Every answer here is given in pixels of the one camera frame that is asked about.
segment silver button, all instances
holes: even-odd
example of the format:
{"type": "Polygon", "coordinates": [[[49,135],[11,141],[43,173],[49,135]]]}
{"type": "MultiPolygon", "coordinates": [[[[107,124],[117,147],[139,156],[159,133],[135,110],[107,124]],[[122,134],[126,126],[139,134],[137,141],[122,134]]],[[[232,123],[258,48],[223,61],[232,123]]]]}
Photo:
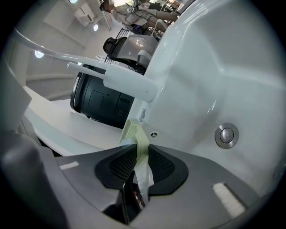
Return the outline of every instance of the silver button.
{"type": "Polygon", "coordinates": [[[233,139],[233,131],[230,128],[225,128],[220,132],[220,139],[223,143],[230,143],[233,139]]]}

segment ceiling light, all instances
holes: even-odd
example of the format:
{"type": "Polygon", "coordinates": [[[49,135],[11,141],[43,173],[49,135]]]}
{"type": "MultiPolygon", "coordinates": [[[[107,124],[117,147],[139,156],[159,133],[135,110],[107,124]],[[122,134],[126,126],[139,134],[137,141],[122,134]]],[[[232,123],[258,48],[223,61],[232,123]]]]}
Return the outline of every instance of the ceiling light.
{"type": "Polygon", "coordinates": [[[35,56],[36,56],[37,58],[42,58],[44,55],[45,55],[45,54],[43,54],[43,53],[41,53],[41,52],[35,50],[35,56]]]}
{"type": "Polygon", "coordinates": [[[97,30],[98,30],[98,24],[94,25],[93,30],[94,30],[94,31],[97,31],[97,30]]]}

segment white foam strip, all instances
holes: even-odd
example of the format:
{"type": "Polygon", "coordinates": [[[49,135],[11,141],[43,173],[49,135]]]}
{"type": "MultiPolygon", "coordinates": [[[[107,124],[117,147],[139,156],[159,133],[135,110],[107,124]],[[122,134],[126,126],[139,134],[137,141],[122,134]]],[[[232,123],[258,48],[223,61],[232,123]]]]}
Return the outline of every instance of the white foam strip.
{"type": "Polygon", "coordinates": [[[215,194],[219,197],[223,206],[234,219],[243,213],[246,209],[241,202],[230,192],[230,190],[223,184],[217,183],[213,186],[215,194]]]}
{"type": "Polygon", "coordinates": [[[79,163],[77,163],[77,161],[74,161],[72,163],[68,163],[68,164],[65,164],[65,165],[60,165],[59,168],[61,170],[67,170],[67,169],[70,169],[70,168],[73,168],[73,167],[76,167],[78,166],[79,163]]]}

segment person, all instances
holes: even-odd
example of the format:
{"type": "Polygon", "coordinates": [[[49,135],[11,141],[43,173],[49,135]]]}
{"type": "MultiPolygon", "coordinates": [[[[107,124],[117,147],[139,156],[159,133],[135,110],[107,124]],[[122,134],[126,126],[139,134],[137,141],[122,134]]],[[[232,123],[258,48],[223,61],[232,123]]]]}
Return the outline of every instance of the person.
{"type": "MultiPolygon", "coordinates": [[[[104,0],[100,5],[101,11],[111,13],[116,21],[126,25],[146,25],[147,27],[154,28],[158,19],[163,21],[176,21],[178,19],[174,13],[157,11],[155,9],[139,9],[135,14],[130,14],[127,11],[128,8],[130,8],[128,5],[116,7],[110,0],[104,0]]],[[[158,24],[157,28],[163,32],[166,30],[161,24],[158,24]]]]}

